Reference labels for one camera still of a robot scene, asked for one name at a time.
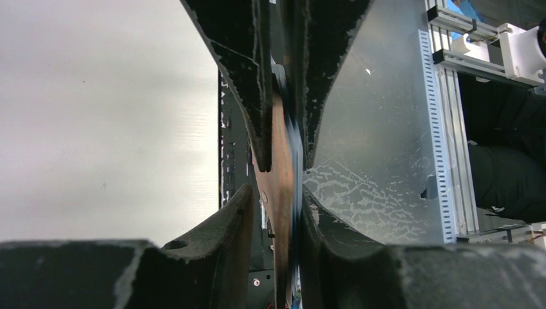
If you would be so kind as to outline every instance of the gray wall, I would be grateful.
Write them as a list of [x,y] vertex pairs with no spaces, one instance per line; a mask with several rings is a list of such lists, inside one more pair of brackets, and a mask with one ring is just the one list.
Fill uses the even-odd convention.
[[511,23],[531,29],[546,16],[544,0],[471,0],[471,3],[491,26]]
[[204,220],[216,85],[177,0],[0,0],[0,240],[162,245]]

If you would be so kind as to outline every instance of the wooden board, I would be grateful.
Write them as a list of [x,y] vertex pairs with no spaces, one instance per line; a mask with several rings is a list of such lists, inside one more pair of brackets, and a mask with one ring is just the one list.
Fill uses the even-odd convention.
[[291,302],[291,273],[288,264],[290,244],[290,220],[292,217],[292,198],[294,197],[294,171],[285,124],[283,102],[279,91],[274,87],[271,136],[271,172],[262,173],[254,164],[256,182],[261,201],[271,221],[275,238],[275,304],[284,309],[285,301]]

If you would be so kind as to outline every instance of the white 3d-printed part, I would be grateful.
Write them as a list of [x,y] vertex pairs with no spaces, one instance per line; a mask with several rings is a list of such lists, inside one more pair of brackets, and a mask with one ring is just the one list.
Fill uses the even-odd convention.
[[538,46],[538,26],[525,31],[503,24],[498,29],[503,31],[498,37],[506,77],[532,86],[544,84],[539,74],[546,68],[546,57]]
[[489,50],[486,42],[469,42],[468,34],[458,37],[451,43],[451,50],[472,58],[489,62]]

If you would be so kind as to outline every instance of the black metal panel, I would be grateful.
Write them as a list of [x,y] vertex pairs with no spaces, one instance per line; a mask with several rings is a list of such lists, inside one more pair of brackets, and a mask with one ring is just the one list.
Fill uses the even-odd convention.
[[254,176],[254,167],[249,165],[251,156],[247,130],[241,109],[226,82],[220,82],[220,109],[218,111],[220,127],[220,169],[221,169],[221,203],[225,205],[236,190],[244,184],[250,184],[254,190],[254,219],[252,224],[252,247],[250,250],[250,271],[267,268],[264,255],[271,243],[262,233],[261,207],[259,191]]
[[249,273],[246,309],[267,309],[275,296],[273,270]]
[[543,308],[546,252],[532,245],[381,245],[305,191],[306,308]]
[[243,308],[252,188],[159,249],[143,240],[0,244],[0,308]]
[[370,0],[278,0],[284,64],[305,152],[313,167],[326,98],[370,6]]
[[271,165],[269,1],[181,0],[243,110],[260,171]]

